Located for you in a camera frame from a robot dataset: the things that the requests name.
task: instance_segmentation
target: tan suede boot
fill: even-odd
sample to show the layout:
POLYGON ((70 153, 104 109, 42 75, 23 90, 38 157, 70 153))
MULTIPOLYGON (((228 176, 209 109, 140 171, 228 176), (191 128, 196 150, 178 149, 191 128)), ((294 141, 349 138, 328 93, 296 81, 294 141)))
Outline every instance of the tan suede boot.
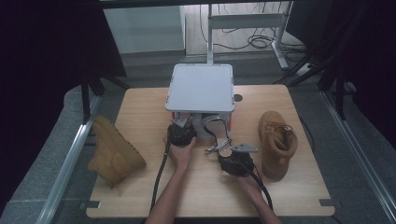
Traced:
POLYGON ((267 111, 260 118, 259 136, 262 140, 262 171, 272 180, 281 180, 297 149, 297 136, 276 111, 267 111))
POLYGON ((127 175, 146 167, 142 155, 103 116, 93 122, 96 151, 88 169, 96 171, 113 189, 127 175))

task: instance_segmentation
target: black wire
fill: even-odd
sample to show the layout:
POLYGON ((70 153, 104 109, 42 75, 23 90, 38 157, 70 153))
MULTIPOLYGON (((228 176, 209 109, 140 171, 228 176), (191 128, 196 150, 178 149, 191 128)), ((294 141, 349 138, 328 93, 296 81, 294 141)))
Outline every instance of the black wire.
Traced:
POLYGON ((311 138, 311 142, 312 142, 312 153, 315 154, 315 140, 314 140, 314 135, 311 133, 311 131, 308 128, 308 125, 306 125, 306 123, 304 122, 303 118, 299 117, 301 123, 305 126, 306 131, 309 134, 309 137, 311 138))
MULTIPOLYGON (((223 7, 224 7, 224 11, 226 11, 227 14, 230 14, 230 13, 227 11, 227 9, 225 8, 225 4, 223 4, 223 7)), ((218 4, 218 10, 219 10, 219 15, 221 15, 221 12, 220 12, 220 4, 218 4)), ((239 29, 232 29, 232 30, 230 30, 230 31, 224 31, 224 29, 221 29, 221 31, 222 31, 224 34, 232 33, 232 32, 237 31, 237 30, 239 30, 239 29)))
POLYGON ((311 57, 312 53, 307 52, 305 56, 299 62, 297 62, 297 64, 295 64, 290 70, 288 70, 288 72, 283 75, 282 78, 273 82, 273 84, 285 84, 287 79, 294 75, 296 72, 298 72, 298 70, 300 70, 300 68, 302 68, 311 59, 311 57))
POLYGON ((282 2, 279 2, 279 8, 277 9, 277 12, 280 12, 280 7, 282 6, 282 2))
MULTIPOLYGON (((259 169, 257 169, 256 164, 253 163, 253 165, 254 165, 254 169, 256 170, 256 172, 258 174, 259 173, 259 169)), ((260 177, 260 175, 258 175, 257 177, 260 179, 260 182, 262 183, 262 178, 260 177)))
MULTIPOLYGON (((199 7, 199 15, 200 15, 201 34, 202 34, 202 37, 203 37, 204 41, 207 43, 206 37, 204 35, 204 29, 203 29, 203 26, 202 26, 202 6, 201 5, 199 7)), ((223 31, 223 33, 231 33, 231 32, 236 31, 236 30, 238 30, 238 29, 233 29, 231 31, 223 31, 223 30, 222 31, 223 31)), ((254 33, 253 33, 253 35, 251 35, 250 37, 247 38, 247 44, 245 46, 232 48, 232 47, 229 47, 229 46, 216 44, 216 43, 214 43, 213 45, 214 46, 220 46, 220 47, 223 47, 223 48, 226 48, 226 49, 244 49, 244 48, 247 48, 248 46, 252 46, 253 48, 256 48, 256 49, 265 49, 265 48, 267 48, 268 46, 271 45, 272 41, 276 37, 276 34, 274 33, 273 37, 269 37, 269 36, 266 36, 266 35, 256 35, 258 30, 259 30, 259 28, 256 28, 254 33), (259 46, 259 45, 255 44, 254 43, 255 41, 264 43, 264 46, 259 46)))
POLYGON ((258 2, 258 3, 256 4, 256 6, 255 6, 253 9, 251 9, 250 13, 253 13, 253 12, 254 12, 254 9, 256 9, 256 7, 259 7, 259 12, 260 12, 260 2, 258 2))
POLYGON ((304 45, 288 45, 285 43, 280 43, 281 49, 288 51, 288 52, 307 52, 306 48, 304 45))
POLYGON ((273 2, 273 6, 271 8, 271 12, 274 12, 274 6, 275 6, 275 2, 273 2))
POLYGON ((161 175, 163 174, 163 167, 166 164, 166 159, 168 158, 169 148, 171 147, 171 141, 169 141, 169 137, 166 141, 165 152, 163 153, 163 163, 161 163, 160 170, 158 171, 157 178, 154 184, 154 190, 152 191, 152 199, 151 199, 151 207, 149 211, 151 212, 152 208, 154 207, 155 201, 157 199, 157 190, 158 185, 160 184, 161 175))
POLYGON ((262 13, 264 13, 265 10, 265 5, 267 4, 267 2, 264 2, 264 6, 262 7, 262 13))
POLYGON ((268 192, 267 188, 264 186, 264 184, 262 183, 262 179, 260 177, 257 177, 251 170, 249 170, 240 160, 236 160, 250 175, 251 177, 253 177, 253 179, 257 182, 257 184, 259 185, 260 189, 262 190, 262 192, 264 192, 265 197, 267 198, 267 202, 268 202, 268 206, 274 210, 273 204, 272 204, 272 199, 270 196, 270 193, 268 192))

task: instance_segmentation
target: metal stand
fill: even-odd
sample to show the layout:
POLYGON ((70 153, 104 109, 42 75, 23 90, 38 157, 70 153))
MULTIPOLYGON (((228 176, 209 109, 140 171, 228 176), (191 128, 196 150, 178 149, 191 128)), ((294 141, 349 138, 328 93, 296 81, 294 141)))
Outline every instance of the metal stand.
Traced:
MULTIPOLYGON (((82 75, 81 77, 81 95, 82 95, 82 109, 84 113, 84 117, 82 120, 82 124, 87 124, 87 122, 91 118, 91 110, 90 110, 90 95, 89 95, 89 88, 92 89, 93 94, 95 96, 102 96, 105 94, 105 87, 102 84, 102 81, 100 80, 99 76, 94 75, 93 73, 90 73, 89 76, 82 75)), ((105 79, 109 80, 110 82, 116 84, 117 86, 122 87, 125 90, 130 89, 131 87, 115 77, 110 77, 107 76, 106 74, 101 74, 105 79)))
POLYGON ((289 69, 288 63, 286 62, 285 57, 283 56, 282 52, 280 51, 280 43, 282 41, 283 33, 285 32, 286 23, 288 22, 291 4, 292 4, 292 2, 288 2, 288 7, 283 12, 283 17, 282 17, 282 22, 280 24, 280 27, 279 27, 279 29, 277 29, 276 40, 271 43, 274 53, 277 57, 277 61, 279 62, 280 68, 282 70, 289 69))
POLYGON ((279 61, 281 69, 289 69, 281 50, 280 43, 288 22, 292 2, 288 2, 287 9, 283 13, 263 13, 250 15, 212 15, 212 5, 208 5, 207 16, 207 63, 213 64, 213 39, 212 31, 215 29, 238 29, 238 28, 267 28, 278 27, 276 40, 272 43, 274 53, 279 61))

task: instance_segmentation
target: hand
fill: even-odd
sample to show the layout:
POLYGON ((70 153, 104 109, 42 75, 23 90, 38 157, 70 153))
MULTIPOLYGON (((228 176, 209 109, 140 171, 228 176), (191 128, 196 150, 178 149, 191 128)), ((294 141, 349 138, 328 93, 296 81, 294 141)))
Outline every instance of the hand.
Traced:
MULTIPOLYGON (((253 172, 256 176, 259 176, 260 178, 263 177, 263 173, 261 169, 254 169, 253 172)), ((242 191, 244 191, 247 194, 247 196, 252 196, 253 194, 257 194, 257 193, 260 193, 260 195, 262 194, 262 190, 260 189, 256 180, 254 180, 253 177, 251 177, 251 175, 236 176, 235 178, 239 186, 241 186, 242 191)))
MULTIPOLYGON (((163 138, 163 142, 166 144, 167 138, 163 138)), ((193 137, 190 143, 185 147, 177 147, 171 144, 169 148, 169 157, 173 161, 176 169, 187 169, 190 163, 191 150, 195 145, 196 137, 193 137)))

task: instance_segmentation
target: wooden table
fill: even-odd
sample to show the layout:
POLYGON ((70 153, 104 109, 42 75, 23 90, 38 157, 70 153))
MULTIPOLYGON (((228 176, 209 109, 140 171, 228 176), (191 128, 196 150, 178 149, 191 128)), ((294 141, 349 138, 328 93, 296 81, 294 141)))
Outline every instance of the wooden table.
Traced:
MULTIPOLYGON (((167 91, 167 88, 150 88, 130 89, 125 93, 116 127, 140 151, 148 165, 127 176, 114 189, 98 177, 91 201, 100 202, 100 206, 87 208, 89 217, 146 217, 149 214, 155 178, 163 159, 163 137, 171 118, 164 107, 167 91)), ((262 154, 258 123, 265 111, 278 111, 298 136, 299 146, 286 176, 279 182, 263 180, 276 214, 331 216, 334 207, 320 205, 319 200, 330 200, 330 195, 288 89, 283 85, 235 86, 234 94, 242 95, 243 100, 235 102, 233 145, 245 142, 258 148, 259 153, 251 154, 258 164, 261 164, 262 154)), ((177 217, 256 217, 256 211, 233 177, 220 170, 216 154, 205 154, 205 149, 213 142, 214 139, 198 138, 177 217)), ((168 160, 157 196, 162 193, 173 169, 173 163, 168 160)))

